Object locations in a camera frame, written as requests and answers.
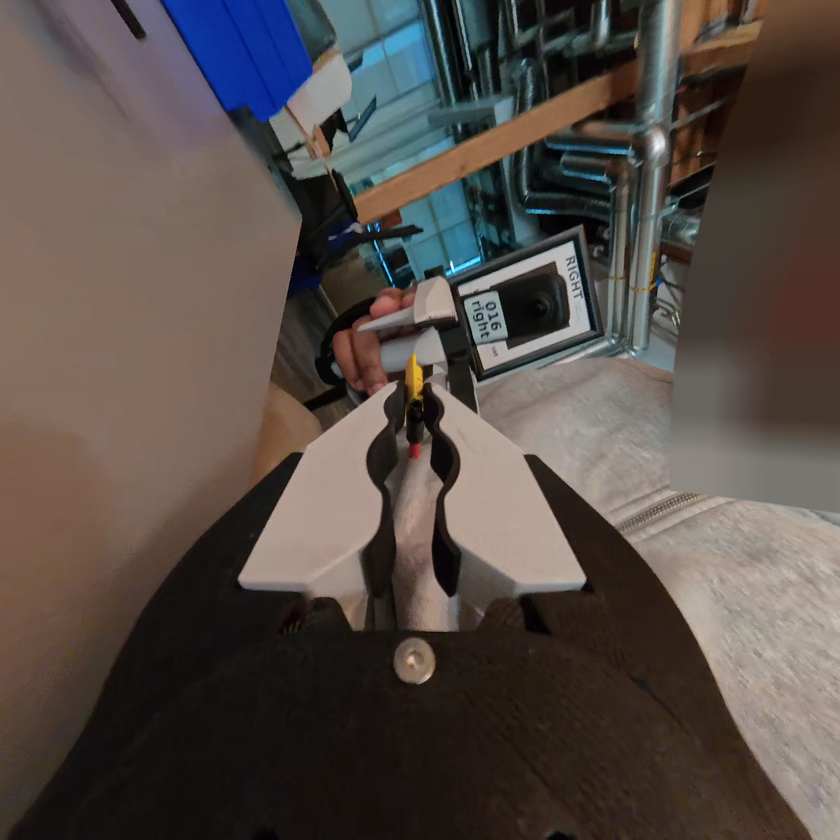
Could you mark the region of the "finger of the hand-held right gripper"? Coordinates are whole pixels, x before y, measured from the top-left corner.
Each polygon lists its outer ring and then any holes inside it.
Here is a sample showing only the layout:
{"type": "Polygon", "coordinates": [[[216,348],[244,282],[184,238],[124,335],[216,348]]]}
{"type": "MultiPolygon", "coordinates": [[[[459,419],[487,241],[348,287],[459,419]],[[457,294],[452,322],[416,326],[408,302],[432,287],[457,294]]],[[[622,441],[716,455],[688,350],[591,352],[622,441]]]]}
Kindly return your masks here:
{"type": "Polygon", "coordinates": [[[412,357],[421,368],[444,367],[447,363],[444,345],[436,329],[381,342],[380,356],[382,369],[387,375],[404,374],[412,357]]]}
{"type": "Polygon", "coordinates": [[[382,333],[398,329],[422,329],[457,322],[458,312],[445,277],[434,277],[415,285],[398,297],[381,294],[369,319],[358,326],[361,333],[382,333]]]}

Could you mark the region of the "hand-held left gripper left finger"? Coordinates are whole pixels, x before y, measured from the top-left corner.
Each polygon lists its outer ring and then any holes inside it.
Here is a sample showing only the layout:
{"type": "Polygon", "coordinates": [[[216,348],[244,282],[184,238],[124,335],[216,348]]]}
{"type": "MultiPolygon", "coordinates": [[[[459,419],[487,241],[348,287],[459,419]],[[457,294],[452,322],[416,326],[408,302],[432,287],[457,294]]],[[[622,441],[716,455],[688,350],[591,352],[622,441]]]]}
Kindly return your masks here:
{"type": "Polygon", "coordinates": [[[239,585],[332,599],[354,631],[372,628],[371,610],[390,592],[396,561],[386,481],[402,426],[403,385],[393,382],[307,446],[239,585]]]}

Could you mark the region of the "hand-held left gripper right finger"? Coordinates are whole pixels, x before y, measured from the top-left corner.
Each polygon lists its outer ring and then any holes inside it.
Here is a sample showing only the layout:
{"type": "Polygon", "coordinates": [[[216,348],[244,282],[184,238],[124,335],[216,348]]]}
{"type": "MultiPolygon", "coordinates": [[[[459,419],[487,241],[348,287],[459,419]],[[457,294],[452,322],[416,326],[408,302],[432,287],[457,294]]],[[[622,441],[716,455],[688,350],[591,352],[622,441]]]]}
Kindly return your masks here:
{"type": "Polygon", "coordinates": [[[581,592],[585,572],[519,446],[443,386],[423,389],[434,503],[432,566],[447,598],[433,629],[492,603],[581,592]]]}

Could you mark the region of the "yellow lego connector piece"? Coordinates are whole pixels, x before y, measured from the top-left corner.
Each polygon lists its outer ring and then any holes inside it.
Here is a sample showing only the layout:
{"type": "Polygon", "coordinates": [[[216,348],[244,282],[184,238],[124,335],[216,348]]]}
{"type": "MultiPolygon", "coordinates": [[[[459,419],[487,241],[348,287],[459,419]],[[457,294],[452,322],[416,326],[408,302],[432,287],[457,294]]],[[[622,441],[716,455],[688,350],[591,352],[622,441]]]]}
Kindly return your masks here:
{"type": "Polygon", "coordinates": [[[424,371],[412,354],[406,364],[406,440],[410,459],[420,459],[425,436],[424,371]]]}

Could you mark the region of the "person's right hand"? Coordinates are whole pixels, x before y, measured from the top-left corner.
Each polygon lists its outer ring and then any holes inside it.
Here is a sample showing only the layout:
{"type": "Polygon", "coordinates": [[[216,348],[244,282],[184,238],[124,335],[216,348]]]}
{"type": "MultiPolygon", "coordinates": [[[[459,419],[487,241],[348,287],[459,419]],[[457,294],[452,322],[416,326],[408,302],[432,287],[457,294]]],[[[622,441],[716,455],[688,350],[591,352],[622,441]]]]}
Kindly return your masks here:
{"type": "Polygon", "coordinates": [[[344,380],[358,393],[373,396],[388,382],[382,366],[380,340],[391,342],[412,335],[415,328],[403,326],[382,332],[359,332],[371,320],[389,316],[403,309],[411,309],[416,288],[407,290],[386,288],[373,300],[369,310],[353,322],[350,329],[337,332],[332,339],[332,351],[344,380]]]}

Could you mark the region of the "wooden beam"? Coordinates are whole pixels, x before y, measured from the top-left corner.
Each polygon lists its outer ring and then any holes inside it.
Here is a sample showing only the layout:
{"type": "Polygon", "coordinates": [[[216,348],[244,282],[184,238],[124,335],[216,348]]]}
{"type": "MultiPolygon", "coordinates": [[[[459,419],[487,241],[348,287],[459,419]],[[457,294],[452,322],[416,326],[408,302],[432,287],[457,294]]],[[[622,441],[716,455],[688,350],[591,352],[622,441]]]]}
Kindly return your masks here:
{"type": "Polygon", "coordinates": [[[353,197],[361,224],[372,224],[560,130],[632,97],[639,62],[616,66],[353,197]]]}

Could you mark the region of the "person's grey sweatshirt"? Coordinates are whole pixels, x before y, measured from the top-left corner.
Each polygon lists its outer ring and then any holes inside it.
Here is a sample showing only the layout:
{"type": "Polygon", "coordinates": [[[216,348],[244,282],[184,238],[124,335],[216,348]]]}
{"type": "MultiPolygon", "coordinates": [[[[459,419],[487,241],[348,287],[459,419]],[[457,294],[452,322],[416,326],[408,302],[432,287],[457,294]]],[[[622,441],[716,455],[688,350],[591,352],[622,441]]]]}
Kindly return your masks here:
{"type": "Polygon", "coordinates": [[[671,486],[673,375],[593,359],[482,417],[628,541],[593,593],[492,607],[421,837],[838,838],[838,515],[671,486]]]}

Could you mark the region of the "silver metal pipe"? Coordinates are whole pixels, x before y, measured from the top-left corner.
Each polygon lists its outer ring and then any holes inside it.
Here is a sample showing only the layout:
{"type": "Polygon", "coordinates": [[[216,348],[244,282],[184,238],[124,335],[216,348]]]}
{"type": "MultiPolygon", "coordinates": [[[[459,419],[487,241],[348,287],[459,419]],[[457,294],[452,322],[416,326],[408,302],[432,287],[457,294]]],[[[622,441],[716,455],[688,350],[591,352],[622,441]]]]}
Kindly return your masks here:
{"type": "Polygon", "coordinates": [[[683,5],[657,1],[639,8],[635,123],[612,191],[608,330],[637,359],[650,343],[662,256],[683,5]]]}

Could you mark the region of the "blue plastic bin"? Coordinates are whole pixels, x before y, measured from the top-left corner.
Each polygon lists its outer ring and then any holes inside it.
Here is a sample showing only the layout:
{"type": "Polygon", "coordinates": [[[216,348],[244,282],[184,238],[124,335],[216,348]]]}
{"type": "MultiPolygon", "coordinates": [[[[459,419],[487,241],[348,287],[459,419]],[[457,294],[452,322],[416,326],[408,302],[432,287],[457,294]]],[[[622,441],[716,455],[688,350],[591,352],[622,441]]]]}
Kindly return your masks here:
{"type": "Polygon", "coordinates": [[[260,122],[282,111],[312,75],[285,1],[163,1],[223,109],[260,122]]]}

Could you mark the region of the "flexible metal duct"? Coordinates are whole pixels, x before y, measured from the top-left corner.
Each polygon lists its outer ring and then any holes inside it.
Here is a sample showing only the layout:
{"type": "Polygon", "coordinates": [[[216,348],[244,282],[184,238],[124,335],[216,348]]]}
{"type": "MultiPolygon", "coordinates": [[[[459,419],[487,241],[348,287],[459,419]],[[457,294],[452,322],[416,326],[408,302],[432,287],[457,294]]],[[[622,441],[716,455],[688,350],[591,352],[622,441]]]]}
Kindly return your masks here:
{"type": "MultiPolygon", "coordinates": [[[[511,84],[515,119],[545,100],[543,72],[534,59],[524,58],[517,63],[511,84]]],[[[509,180],[515,204],[532,216],[609,222],[613,209],[611,186],[579,175],[564,175],[561,156],[561,152],[550,150],[545,140],[514,153],[509,180]]]]}

